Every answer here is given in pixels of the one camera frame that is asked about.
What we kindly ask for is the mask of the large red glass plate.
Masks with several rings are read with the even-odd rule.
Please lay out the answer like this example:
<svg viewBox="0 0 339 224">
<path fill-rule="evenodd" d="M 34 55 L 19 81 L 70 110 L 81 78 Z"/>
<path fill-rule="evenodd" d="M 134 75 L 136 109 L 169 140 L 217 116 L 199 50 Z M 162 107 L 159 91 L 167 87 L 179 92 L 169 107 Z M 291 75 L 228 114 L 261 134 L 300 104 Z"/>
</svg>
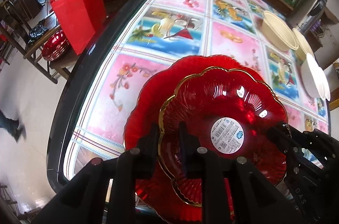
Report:
<svg viewBox="0 0 339 224">
<path fill-rule="evenodd" d="M 241 66 L 236 60 L 225 55 L 184 57 L 170 68 L 152 76 L 143 86 L 137 105 L 125 125 L 125 148 L 134 148 L 139 138 L 149 134 L 152 124 L 158 123 L 158 115 L 163 103 L 174 93 L 174 89 L 184 77 L 200 73 L 211 66 L 228 70 L 240 68 L 254 79 L 263 80 L 255 70 Z M 188 205 L 177 196 L 170 178 L 162 170 L 158 161 L 155 163 L 155 170 L 150 179 L 136 180 L 135 192 L 166 222 L 202 223 L 202 209 Z"/>
</svg>

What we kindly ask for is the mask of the small red scalloped glass plate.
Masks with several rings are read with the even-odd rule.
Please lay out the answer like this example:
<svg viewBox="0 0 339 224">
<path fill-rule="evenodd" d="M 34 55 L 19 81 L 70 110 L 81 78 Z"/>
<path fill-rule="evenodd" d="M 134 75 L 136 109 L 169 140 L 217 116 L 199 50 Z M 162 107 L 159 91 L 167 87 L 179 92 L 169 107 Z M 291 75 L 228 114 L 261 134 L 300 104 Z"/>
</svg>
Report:
<svg viewBox="0 0 339 224">
<path fill-rule="evenodd" d="M 272 89 L 240 68 L 208 67 L 183 78 L 158 117 L 158 155 L 177 196 L 188 205 L 202 203 L 200 179 L 184 174 L 178 128 L 184 122 L 200 145 L 226 159 L 246 157 L 268 181 L 279 184 L 286 157 L 268 139 L 268 129 L 288 122 Z"/>
</svg>

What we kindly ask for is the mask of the white foam bowl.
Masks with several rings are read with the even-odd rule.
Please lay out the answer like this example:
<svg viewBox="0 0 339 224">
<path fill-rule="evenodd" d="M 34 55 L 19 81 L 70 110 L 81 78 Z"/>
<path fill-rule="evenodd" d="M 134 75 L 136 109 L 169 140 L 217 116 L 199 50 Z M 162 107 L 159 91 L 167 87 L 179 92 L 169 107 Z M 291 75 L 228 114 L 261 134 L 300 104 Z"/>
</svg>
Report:
<svg viewBox="0 0 339 224">
<path fill-rule="evenodd" d="M 308 95 L 312 98 L 330 101 L 328 80 L 312 54 L 306 54 L 306 59 L 302 63 L 300 71 L 302 82 Z"/>
</svg>

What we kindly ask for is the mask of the beige plastic bowl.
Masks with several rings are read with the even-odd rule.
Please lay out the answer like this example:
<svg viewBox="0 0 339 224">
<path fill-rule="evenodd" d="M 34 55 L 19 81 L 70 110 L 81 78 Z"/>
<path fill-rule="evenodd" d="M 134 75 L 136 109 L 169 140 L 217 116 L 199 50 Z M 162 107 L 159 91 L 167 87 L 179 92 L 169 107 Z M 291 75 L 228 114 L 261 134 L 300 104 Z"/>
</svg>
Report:
<svg viewBox="0 0 339 224">
<path fill-rule="evenodd" d="M 296 37 L 284 20 L 268 10 L 262 16 L 260 31 L 277 49 L 283 52 L 298 49 Z"/>
<path fill-rule="evenodd" d="M 306 38 L 295 28 L 292 28 L 292 32 L 296 38 L 296 41 L 298 43 L 298 49 L 295 51 L 297 57 L 301 61 L 305 61 L 307 58 L 307 54 L 310 54 L 312 57 L 314 57 L 314 53 L 310 47 L 310 44 L 306 40 Z"/>
</svg>

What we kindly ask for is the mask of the stacked red plates on bench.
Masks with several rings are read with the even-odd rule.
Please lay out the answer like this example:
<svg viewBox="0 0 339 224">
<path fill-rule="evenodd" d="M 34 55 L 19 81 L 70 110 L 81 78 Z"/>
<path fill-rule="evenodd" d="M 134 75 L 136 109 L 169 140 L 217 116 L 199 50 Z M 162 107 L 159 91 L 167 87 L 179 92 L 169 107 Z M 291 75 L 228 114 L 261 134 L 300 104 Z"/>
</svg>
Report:
<svg viewBox="0 0 339 224">
<path fill-rule="evenodd" d="M 70 49 L 70 46 L 71 45 L 65 33 L 61 29 L 48 39 L 43 46 L 41 54 L 44 60 L 51 62 L 59 59 L 63 54 L 65 54 Z"/>
</svg>

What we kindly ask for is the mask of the colourful patterned tablecloth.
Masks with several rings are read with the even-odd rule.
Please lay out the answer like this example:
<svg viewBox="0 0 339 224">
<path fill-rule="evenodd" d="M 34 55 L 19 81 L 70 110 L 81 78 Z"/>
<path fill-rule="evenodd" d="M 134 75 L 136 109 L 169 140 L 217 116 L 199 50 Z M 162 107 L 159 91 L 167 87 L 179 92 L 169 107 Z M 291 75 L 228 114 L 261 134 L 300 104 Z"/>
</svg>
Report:
<svg viewBox="0 0 339 224">
<path fill-rule="evenodd" d="M 144 84 L 186 56 L 226 55 L 255 70 L 284 104 L 300 131 L 330 132 L 327 103 L 309 97 L 292 50 L 277 49 L 260 32 L 264 0 L 134 1 L 94 43 L 72 72 L 60 169 L 67 179 L 93 157 L 115 158 L 124 127 Z"/>
</svg>

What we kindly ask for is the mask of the wooden bench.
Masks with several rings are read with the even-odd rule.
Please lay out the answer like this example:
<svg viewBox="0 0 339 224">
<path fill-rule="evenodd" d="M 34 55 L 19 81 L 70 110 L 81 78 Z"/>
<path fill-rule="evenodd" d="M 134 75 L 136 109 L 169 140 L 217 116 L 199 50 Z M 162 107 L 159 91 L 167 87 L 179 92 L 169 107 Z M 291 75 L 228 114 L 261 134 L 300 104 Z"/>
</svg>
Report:
<svg viewBox="0 0 339 224">
<path fill-rule="evenodd" d="M 69 78 L 71 73 L 67 67 L 75 64 L 79 59 L 71 46 L 59 59 L 51 62 L 44 60 L 41 54 L 48 39 L 62 29 L 54 12 L 48 14 L 39 21 L 37 26 L 32 28 L 17 13 L 10 1 L 5 1 L 1 6 L 1 20 L 13 30 L 9 33 L 7 28 L 1 26 L 1 36 L 5 37 L 6 41 L 14 48 L 17 48 L 24 59 L 28 60 L 39 72 L 55 84 L 57 83 L 55 78 L 57 74 L 65 79 Z"/>
</svg>

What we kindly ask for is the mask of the red paper gift bag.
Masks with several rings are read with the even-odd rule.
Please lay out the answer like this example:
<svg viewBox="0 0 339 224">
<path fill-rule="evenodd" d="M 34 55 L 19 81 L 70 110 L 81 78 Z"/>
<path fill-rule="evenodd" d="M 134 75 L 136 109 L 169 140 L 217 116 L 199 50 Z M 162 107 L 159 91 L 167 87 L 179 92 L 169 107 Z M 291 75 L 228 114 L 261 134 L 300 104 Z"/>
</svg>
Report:
<svg viewBox="0 0 339 224">
<path fill-rule="evenodd" d="M 80 55 L 106 20 L 103 0 L 51 0 L 51 6 L 72 49 Z"/>
</svg>

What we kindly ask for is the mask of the stainless steel thermos kettle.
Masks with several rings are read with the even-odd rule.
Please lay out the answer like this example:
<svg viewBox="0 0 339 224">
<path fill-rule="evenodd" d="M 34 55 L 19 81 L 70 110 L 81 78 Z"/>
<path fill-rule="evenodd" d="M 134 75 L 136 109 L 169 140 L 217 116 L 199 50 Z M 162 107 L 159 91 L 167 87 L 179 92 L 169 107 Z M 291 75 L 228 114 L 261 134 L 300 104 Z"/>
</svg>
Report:
<svg viewBox="0 0 339 224">
<path fill-rule="evenodd" d="M 320 19 L 326 4 L 327 0 L 300 0 L 286 16 L 286 23 L 305 34 Z"/>
</svg>

